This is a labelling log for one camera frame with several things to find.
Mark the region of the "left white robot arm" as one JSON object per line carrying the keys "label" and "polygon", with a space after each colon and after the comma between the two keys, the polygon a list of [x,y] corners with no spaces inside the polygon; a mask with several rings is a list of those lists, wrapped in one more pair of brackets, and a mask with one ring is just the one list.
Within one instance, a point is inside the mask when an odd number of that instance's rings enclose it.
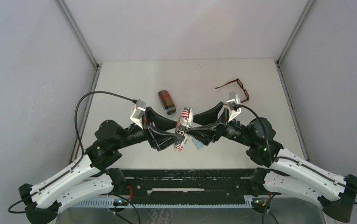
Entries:
{"label": "left white robot arm", "polygon": [[125,176],[119,168],[110,168],[122,157],[119,150],[143,141],[158,151],[164,150],[182,138],[169,132],[176,127],[175,121],[156,114],[151,107],[127,128],[105,120],[95,132],[96,141],[83,156],[39,184],[19,187],[27,219],[32,224],[48,224],[80,201],[120,193],[127,186]]}

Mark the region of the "flag print glasses case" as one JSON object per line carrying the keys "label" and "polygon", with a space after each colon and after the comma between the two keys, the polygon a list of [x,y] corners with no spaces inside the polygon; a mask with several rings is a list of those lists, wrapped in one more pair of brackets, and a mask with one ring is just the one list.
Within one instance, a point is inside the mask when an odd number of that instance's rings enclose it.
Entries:
{"label": "flag print glasses case", "polygon": [[185,107],[180,114],[175,128],[175,134],[182,136],[183,139],[173,144],[176,151],[182,151],[185,147],[188,140],[187,130],[192,127],[193,116],[193,109],[191,107]]}

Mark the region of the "brown striped glasses case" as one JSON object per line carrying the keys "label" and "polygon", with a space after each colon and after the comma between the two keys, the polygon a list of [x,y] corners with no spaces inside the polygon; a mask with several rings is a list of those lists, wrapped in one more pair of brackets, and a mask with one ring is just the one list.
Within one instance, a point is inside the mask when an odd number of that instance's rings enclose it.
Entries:
{"label": "brown striped glasses case", "polygon": [[161,90],[158,92],[158,98],[167,115],[173,115],[176,112],[176,106],[167,90]]}

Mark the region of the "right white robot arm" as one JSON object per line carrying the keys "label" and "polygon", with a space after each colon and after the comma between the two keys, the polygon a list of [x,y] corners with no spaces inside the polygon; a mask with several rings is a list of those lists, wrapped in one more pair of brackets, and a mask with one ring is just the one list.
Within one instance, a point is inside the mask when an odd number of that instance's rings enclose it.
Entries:
{"label": "right white robot arm", "polygon": [[255,116],[249,124],[241,124],[236,117],[242,109],[236,103],[219,103],[199,114],[186,109],[181,118],[186,133],[204,145],[224,137],[247,146],[246,154],[258,165],[251,180],[254,191],[307,201],[330,218],[349,223],[357,203],[357,177],[331,173],[295,155],[274,140],[276,133],[266,118]]}

